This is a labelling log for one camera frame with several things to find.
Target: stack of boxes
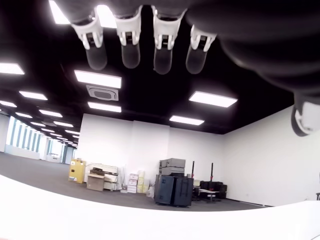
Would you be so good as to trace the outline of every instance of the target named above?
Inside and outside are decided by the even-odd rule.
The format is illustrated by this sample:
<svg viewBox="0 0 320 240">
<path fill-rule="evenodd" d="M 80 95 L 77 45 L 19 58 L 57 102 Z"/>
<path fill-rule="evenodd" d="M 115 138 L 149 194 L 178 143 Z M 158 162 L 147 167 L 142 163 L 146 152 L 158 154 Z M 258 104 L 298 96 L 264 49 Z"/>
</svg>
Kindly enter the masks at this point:
<svg viewBox="0 0 320 240">
<path fill-rule="evenodd" d="M 127 192 L 135 194 L 137 193 L 137 184 L 139 180 L 139 175 L 131 173 L 129 176 L 129 182 L 128 182 L 128 187 L 127 187 Z"/>
<path fill-rule="evenodd" d="M 160 160 L 159 175 L 170 175 L 172 173 L 185 174 L 186 160 L 178 158 L 169 158 Z"/>
<path fill-rule="evenodd" d="M 146 193 L 149 189 L 149 180 L 145 179 L 145 171 L 138 171 L 138 176 L 137 193 Z"/>
</svg>

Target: air conditioning vent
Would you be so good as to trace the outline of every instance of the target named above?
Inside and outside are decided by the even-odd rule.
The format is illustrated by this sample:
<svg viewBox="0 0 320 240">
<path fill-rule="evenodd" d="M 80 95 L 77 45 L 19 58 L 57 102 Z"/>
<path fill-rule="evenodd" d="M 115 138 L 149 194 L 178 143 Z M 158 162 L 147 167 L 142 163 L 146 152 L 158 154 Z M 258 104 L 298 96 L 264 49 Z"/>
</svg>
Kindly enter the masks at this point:
<svg viewBox="0 0 320 240">
<path fill-rule="evenodd" d="M 87 85 L 86 89 L 91 97 L 105 101 L 119 101 L 119 91 L 112 88 Z"/>
</svg>

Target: window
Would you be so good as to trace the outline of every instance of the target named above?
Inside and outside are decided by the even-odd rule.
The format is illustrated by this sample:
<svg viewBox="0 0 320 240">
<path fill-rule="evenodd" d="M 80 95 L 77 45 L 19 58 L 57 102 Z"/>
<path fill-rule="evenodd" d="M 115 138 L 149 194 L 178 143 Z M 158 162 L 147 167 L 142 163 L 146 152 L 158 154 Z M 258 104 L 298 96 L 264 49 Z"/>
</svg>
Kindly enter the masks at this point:
<svg viewBox="0 0 320 240">
<path fill-rule="evenodd" d="M 10 117 L 8 132 L 6 136 L 6 144 L 14 147 L 25 149 L 33 152 L 39 152 L 40 143 L 42 150 L 46 147 L 46 137 L 30 126 L 14 117 Z"/>
</svg>

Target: table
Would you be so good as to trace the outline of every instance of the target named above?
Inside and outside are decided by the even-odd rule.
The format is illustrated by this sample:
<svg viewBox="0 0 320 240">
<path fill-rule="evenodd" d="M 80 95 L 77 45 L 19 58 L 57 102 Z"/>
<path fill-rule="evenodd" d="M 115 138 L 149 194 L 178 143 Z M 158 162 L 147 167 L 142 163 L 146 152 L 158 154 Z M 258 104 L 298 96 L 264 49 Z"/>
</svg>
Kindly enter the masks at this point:
<svg viewBox="0 0 320 240">
<path fill-rule="evenodd" d="M 200 193 L 210 194 L 210 202 L 211 202 L 211 203 L 214 203 L 214 204 L 215 204 L 215 202 L 212 201 L 212 195 L 213 195 L 213 194 L 216 194 L 216 193 L 220 193 L 219 191 L 209 191 L 209 190 L 207 190 L 207 189 L 199 189 L 199 192 L 200 192 Z"/>
</svg>

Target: white desk surface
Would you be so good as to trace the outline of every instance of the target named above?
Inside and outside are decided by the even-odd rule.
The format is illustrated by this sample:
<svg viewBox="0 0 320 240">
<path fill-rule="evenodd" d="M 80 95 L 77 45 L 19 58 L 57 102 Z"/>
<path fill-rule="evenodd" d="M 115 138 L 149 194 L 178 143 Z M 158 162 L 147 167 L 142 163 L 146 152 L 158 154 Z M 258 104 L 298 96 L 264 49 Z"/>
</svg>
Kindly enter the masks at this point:
<svg viewBox="0 0 320 240">
<path fill-rule="evenodd" d="M 209 191 L 209 190 L 206 190 L 206 189 L 199 189 L 199 192 L 201 192 L 201 193 L 207 193 L 207 194 L 220 193 L 219 191 Z"/>
</svg>

